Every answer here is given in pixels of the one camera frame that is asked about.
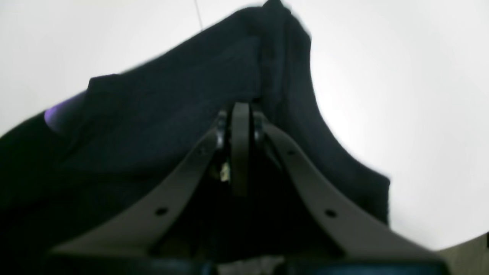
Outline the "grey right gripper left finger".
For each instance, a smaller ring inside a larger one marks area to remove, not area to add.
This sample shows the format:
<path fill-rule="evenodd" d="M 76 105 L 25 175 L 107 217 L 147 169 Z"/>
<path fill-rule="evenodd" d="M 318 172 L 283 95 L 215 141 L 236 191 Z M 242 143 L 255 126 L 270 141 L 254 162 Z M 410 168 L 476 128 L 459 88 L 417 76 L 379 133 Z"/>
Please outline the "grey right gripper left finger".
<path fill-rule="evenodd" d="M 225 144 L 228 113 L 220 111 L 214 126 L 172 173 L 129 209 L 94 230 L 52 250 L 56 256 L 145 257 L 151 254 L 185 210 Z"/>

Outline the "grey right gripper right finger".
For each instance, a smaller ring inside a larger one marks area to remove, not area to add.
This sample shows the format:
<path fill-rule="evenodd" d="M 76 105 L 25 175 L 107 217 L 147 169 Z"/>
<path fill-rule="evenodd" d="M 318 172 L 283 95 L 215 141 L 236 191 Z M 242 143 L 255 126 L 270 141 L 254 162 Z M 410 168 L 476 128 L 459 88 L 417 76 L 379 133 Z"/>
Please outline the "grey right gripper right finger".
<path fill-rule="evenodd" d="M 323 176 L 300 146 L 260 111 L 253 120 L 321 230 L 351 260 L 439 260 L 439 256 L 391 231 L 357 207 Z"/>

